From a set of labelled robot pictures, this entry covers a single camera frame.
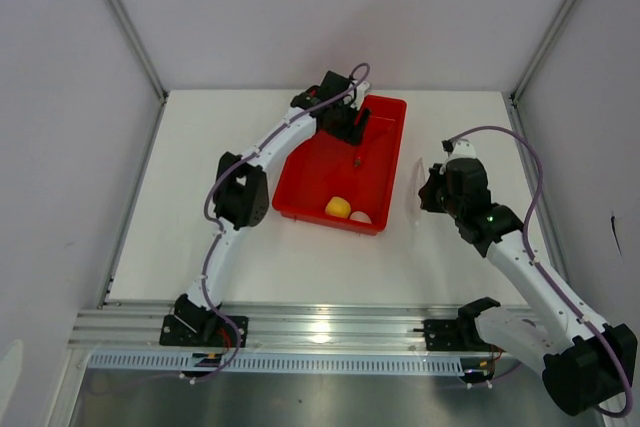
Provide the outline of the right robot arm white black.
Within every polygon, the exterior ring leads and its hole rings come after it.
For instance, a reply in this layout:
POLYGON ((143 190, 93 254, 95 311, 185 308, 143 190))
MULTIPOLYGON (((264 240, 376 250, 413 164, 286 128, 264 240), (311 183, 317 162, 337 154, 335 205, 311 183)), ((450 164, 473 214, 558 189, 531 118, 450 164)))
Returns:
POLYGON ((458 342, 468 350, 496 346, 536 373, 554 403, 575 416, 622 394, 619 416, 631 409, 638 341, 625 324, 611 325, 584 302, 526 244, 525 227, 507 206, 492 201, 483 164, 475 158, 436 163, 418 192, 420 207, 453 218, 472 245, 516 288, 538 319, 513 317, 484 298, 460 308, 458 342))

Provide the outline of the clear zip top bag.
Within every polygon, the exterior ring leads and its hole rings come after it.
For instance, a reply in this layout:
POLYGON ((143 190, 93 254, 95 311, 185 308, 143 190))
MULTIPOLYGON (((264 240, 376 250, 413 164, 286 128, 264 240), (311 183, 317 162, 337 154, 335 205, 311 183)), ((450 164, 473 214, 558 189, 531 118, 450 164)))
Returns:
POLYGON ((407 201, 409 219, 415 226, 419 224, 421 218, 421 199, 419 191, 425 183, 426 174, 424 163, 423 158, 420 157, 412 168, 407 201))

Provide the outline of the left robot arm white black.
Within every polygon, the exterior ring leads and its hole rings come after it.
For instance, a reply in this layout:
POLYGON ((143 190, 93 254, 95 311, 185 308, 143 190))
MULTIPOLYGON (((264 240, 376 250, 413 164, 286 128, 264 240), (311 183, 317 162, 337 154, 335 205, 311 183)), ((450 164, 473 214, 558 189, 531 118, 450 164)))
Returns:
POLYGON ((291 100, 283 119, 241 154, 224 153, 203 213, 216 227, 200 272, 164 318, 164 346, 238 347, 239 323, 220 308, 225 300, 233 257, 250 229, 270 207, 269 178, 288 155, 323 131, 349 145, 361 144, 371 112, 363 103, 370 90, 370 67, 357 65, 343 76, 333 71, 291 100))

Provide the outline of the red chili pepper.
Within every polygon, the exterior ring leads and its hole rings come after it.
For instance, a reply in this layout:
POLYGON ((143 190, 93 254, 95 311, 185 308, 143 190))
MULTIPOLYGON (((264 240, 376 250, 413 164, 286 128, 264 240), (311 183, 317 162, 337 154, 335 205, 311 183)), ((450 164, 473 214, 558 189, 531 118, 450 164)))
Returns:
POLYGON ((353 166, 355 168, 359 168, 362 165, 364 151, 365 151, 364 145, 360 145, 357 147, 355 151, 354 159, 353 159, 353 166))

